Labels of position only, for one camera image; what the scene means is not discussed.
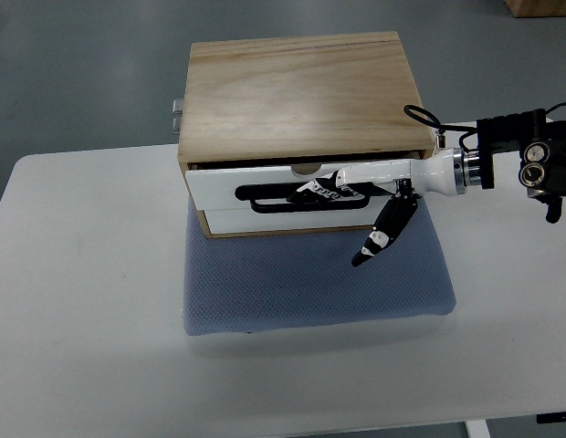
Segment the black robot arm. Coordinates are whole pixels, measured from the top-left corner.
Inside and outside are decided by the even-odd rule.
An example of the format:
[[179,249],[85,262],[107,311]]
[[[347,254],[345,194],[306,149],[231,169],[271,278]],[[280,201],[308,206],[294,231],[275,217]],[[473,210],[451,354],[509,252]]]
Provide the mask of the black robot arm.
[[529,198],[547,206],[546,221],[558,223],[566,197],[566,102],[478,120],[475,128],[460,137],[459,145],[473,135],[476,148],[464,152],[466,183],[494,188],[494,156],[516,151],[519,183]]

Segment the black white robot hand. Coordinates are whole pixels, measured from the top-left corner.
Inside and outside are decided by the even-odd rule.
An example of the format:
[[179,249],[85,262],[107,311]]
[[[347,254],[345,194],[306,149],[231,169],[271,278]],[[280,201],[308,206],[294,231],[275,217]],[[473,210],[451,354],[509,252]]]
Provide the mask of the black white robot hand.
[[293,204],[330,203],[372,194],[376,189],[390,194],[361,250],[351,260],[357,267],[395,242],[426,193],[456,196],[466,191],[464,158],[461,149],[447,148],[426,160],[354,164],[301,185],[287,201]]

